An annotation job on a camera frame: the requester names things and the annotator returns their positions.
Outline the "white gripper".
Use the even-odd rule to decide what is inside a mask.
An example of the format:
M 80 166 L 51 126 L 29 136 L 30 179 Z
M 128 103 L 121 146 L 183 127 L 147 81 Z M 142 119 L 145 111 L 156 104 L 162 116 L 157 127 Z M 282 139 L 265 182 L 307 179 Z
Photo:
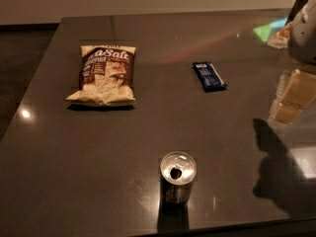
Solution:
M 316 63 L 316 0 L 308 0 L 295 15 L 289 34 L 288 53 L 301 63 Z M 295 69 L 281 101 L 303 110 L 315 99 L 316 75 Z

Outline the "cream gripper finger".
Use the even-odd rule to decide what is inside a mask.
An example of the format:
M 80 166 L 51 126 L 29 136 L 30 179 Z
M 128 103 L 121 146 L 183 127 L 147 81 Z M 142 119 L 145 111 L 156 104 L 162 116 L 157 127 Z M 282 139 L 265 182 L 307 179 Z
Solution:
M 272 110 L 272 118 L 281 123 L 292 123 L 301 113 L 302 110 L 300 109 L 275 102 Z

